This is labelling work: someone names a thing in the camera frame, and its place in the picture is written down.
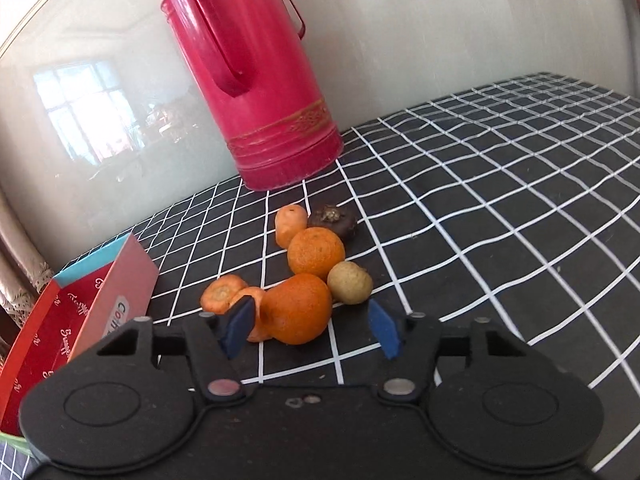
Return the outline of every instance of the glossy wall panel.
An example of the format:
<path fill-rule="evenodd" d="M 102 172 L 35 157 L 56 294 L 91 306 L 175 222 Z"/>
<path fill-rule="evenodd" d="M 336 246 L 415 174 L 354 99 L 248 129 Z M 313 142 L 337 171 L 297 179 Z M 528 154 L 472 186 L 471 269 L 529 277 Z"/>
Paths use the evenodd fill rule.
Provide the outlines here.
<path fill-rule="evenodd" d="M 235 173 L 161 0 L 49 0 L 0 58 L 0 184 L 54 266 Z M 633 92 L 624 0 L 295 0 L 342 128 L 548 70 Z"/>

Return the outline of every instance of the table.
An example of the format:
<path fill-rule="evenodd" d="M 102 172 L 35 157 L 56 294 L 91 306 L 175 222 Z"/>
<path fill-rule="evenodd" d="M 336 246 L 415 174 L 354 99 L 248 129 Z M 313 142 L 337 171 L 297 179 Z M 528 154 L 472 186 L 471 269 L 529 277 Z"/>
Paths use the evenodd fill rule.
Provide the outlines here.
<path fill-rule="evenodd" d="M 640 101 L 549 73 L 446 96 L 352 128 L 340 159 L 276 192 L 220 182 L 132 229 L 158 264 L 149 313 L 179 324 L 232 272 L 291 274 L 275 243 L 283 205 L 339 204 L 360 218 L 348 259 L 374 297 L 465 325 L 491 317 L 599 394 L 606 423 L 589 464 L 640 474 Z M 339 306 L 301 347 L 249 344 L 245 383 L 360 383 L 382 358 L 362 306 Z M 442 360 L 443 377 L 461 366 Z M 184 358 L 160 367 L 190 386 Z"/>

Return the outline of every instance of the red thermos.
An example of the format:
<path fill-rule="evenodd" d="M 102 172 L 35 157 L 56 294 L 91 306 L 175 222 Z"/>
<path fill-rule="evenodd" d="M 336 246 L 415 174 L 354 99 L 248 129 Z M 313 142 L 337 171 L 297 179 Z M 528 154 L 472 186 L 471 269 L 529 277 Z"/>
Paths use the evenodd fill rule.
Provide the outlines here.
<path fill-rule="evenodd" d="M 164 0 L 162 10 L 248 188 L 299 182 L 338 157 L 305 24 L 294 28 L 282 0 Z"/>

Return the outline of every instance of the orange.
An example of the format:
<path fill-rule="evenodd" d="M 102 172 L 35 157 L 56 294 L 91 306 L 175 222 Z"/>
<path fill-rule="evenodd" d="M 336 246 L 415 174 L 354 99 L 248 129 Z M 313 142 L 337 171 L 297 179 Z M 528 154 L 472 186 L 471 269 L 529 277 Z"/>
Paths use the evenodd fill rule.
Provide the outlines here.
<path fill-rule="evenodd" d="M 275 218 L 276 243 L 286 249 L 293 237 L 306 229 L 308 215 L 306 209 L 298 204 L 289 204 L 278 209 Z"/>
<path fill-rule="evenodd" d="M 313 274 L 323 281 L 329 271 L 345 258 L 338 235 L 324 227 L 310 227 L 293 237 L 287 251 L 289 268 L 294 274 Z"/>
<path fill-rule="evenodd" d="M 246 282 L 239 276 L 234 274 L 220 276 L 202 293 L 200 306 L 206 312 L 224 314 L 229 310 L 231 298 L 236 295 L 236 292 L 246 287 Z"/>
<path fill-rule="evenodd" d="M 302 345 L 324 332 L 332 310 L 326 283 L 312 274 L 297 274 L 267 291 L 260 320 L 278 341 Z"/>
<path fill-rule="evenodd" d="M 261 343 L 271 339 L 271 335 L 265 329 L 262 321 L 260 320 L 260 305 L 262 304 L 262 298 L 266 293 L 259 286 L 248 286 L 240 292 L 238 292 L 229 302 L 230 306 L 234 306 L 245 296 L 251 296 L 255 301 L 255 326 L 251 330 L 249 337 L 246 339 L 249 343 Z"/>

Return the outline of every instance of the thermos handle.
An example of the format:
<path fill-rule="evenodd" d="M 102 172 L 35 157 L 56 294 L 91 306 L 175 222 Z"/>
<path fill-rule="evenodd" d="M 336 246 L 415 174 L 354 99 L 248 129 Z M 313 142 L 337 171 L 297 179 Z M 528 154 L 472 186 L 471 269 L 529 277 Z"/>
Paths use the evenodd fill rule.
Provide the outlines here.
<path fill-rule="evenodd" d="M 293 10 L 296 11 L 296 14 L 298 15 L 298 19 L 300 20 L 300 23 L 302 24 L 302 26 L 300 27 L 300 30 L 298 31 L 298 36 L 300 37 L 300 39 L 302 39 L 302 38 L 305 37 L 305 33 L 306 33 L 305 20 L 302 19 L 302 16 L 300 15 L 300 11 L 296 7 L 296 4 L 293 3 L 293 0 L 289 0 L 289 3 L 291 4 L 291 7 L 293 7 Z"/>
<path fill-rule="evenodd" d="M 213 24 L 202 12 L 208 2 L 205 3 L 203 0 L 172 1 L 174 7 L 180 8 L 178 12 L 180 20 L 216 85 L 231 97 L 238 97 L 248 92 L 248 86 L 239 79 L 239 74 L 230 66 L 220 42 L 216 38 Z"/>

